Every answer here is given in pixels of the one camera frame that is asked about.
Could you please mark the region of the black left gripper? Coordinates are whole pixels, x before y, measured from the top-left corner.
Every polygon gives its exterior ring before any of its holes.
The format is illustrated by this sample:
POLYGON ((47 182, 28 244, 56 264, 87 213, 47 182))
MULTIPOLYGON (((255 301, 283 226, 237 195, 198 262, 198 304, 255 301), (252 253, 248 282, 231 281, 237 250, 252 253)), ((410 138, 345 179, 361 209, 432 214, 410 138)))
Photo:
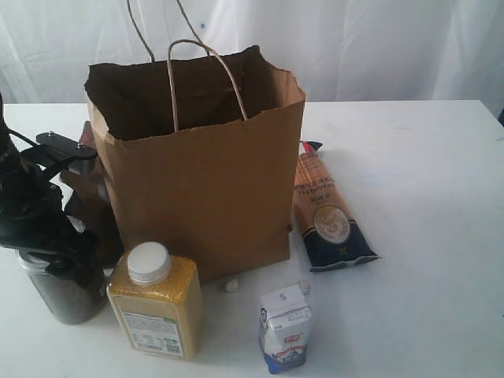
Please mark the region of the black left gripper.
POLYGON ((46 271, 80 286, 102 275, 98 237, 79 232, 62 209, 62 193, 50 182, 74 161, 67 157, 45 170, 20 155, 1 156, 1 246, 47 262, 46 271))

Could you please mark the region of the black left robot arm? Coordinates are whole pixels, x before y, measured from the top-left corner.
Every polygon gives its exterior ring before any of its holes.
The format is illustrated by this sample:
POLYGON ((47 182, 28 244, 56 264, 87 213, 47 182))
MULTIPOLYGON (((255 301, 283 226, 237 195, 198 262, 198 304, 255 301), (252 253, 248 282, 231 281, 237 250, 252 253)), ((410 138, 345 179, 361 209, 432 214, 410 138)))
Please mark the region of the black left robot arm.
POLYGON ((30 151, 47 155, 2 118, 1 245, 47 262, 49 274, 86 289, 102 271, 95 257, 97 238, 74 228, 62 208, 61 188, 50 182, 74 158, 42 170, 26 158, 30 151))

